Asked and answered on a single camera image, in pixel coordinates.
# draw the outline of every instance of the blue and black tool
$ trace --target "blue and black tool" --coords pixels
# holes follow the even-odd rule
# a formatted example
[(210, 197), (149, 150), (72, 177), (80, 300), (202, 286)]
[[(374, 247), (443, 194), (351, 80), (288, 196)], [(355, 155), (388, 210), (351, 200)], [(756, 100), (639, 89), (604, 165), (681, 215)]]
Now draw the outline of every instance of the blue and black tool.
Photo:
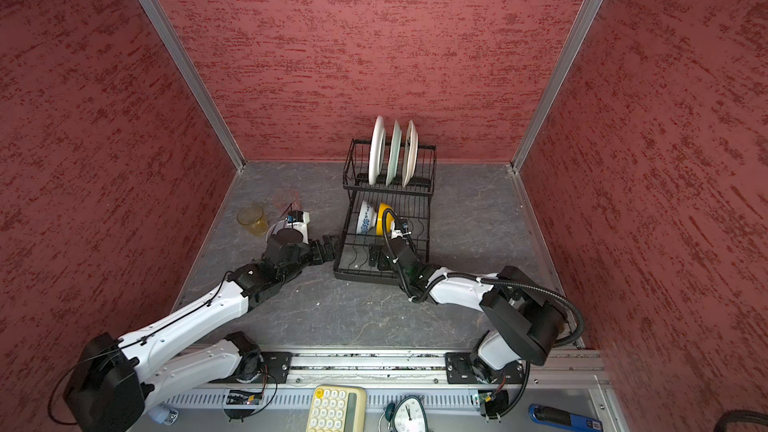
[(531, 415), (531, 420), (536, 424), (572, 430), (573, 432), (594, 432), (603, 429), (603, 423), (600, 420), (571, 414), (554, 407), (531, 404), (528, 413)]

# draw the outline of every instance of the dish rack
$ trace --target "dish rack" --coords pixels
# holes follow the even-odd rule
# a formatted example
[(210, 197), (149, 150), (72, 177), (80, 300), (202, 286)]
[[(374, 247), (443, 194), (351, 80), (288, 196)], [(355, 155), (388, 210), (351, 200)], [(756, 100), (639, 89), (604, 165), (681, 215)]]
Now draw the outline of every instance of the dish rack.
[(435, 191), (435, 169), (437, 165), (436, 146), (418, 144), (416, 169), (407, 186), (402, 185), (402, 156), (405, 144), (400, 146), (397, 174), (392, 183), (386, 185), (386, 173), (389, 168), (390, 141), (386, 142), (386, 152), (382, 172), (376, 184), (368, 182), (368, 160), (371, 141), (353, 139), (350, 151), (344, 163), (343, 186), (350, 197), (350, 206), (346, 211), (344, 227), (339, 236), (333, 274), (336, 278), (356, 282), (397, 285), (396, 273), (389, 268), (389, 261), (383, 251), (386, 249), (384, 237), (357, 233), (357, 219), (362, 201), (368, 202), (375, 209), (385, 203), (394, 209), (395, 214), (408, 225), (411, 240), (422, 260), (429, 260), (429, 210), (432, 194)]

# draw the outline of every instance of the gray stone surface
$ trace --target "gray stone surface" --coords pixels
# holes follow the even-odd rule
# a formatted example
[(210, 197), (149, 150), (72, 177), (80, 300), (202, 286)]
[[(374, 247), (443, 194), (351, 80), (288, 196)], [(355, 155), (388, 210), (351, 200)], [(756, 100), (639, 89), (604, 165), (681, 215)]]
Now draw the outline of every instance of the gray stone surface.
[[(520, 267), (538, 283), (522, 211), (504, 166), (438, 164), (432, 200), (430, 262), (461, 271), (491, 273)], [(338, 234), (349, 199), (342, 188), (342, 164), (251, 162), (211, 235), (184, 291), (181, 304), (208, 292), (224, 273), (259, 258), (264, 238), (248, 234), (237, 210), (261, 202), (273, 223), (282, 212), (274, 191), (291, 187), (311, 216), (310, 237)], [(308, 267), (267, 303), (218, 328), (201, 342), (244, 331), (264, 346), (357, 348), (470, 348), (491, 328), (485, 316), (457, 305), (412, 304), (398, 287), (334, 278), (332, 262)]]

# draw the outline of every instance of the calculator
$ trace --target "calculator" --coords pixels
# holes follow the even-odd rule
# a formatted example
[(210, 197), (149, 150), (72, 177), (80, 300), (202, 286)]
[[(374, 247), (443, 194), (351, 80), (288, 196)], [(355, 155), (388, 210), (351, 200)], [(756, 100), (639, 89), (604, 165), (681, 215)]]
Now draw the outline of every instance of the calculator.
[(367, 399), (360, 388), (319, 386), (312, 395), (306, 432), (362, 432)]

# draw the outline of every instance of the red textured wallpaper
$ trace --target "red textured wallpaper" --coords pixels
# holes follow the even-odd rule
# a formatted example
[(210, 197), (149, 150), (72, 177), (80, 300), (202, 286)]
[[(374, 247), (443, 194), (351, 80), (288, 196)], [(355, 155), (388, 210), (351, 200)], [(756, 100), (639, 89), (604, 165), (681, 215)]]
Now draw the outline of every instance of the red textured wallpaper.
[(343, 158), (376, 116), (509, 160), (582, 0), (160, 0), (246, 158)]
[(137, 0), (2, 0), (0, 36), (0, 428), (68, 430), (49, 388), (170, 310), (234, 167)]
[(768, 412), (768, 0), (606, 0), (523, 175), (632, 430)]

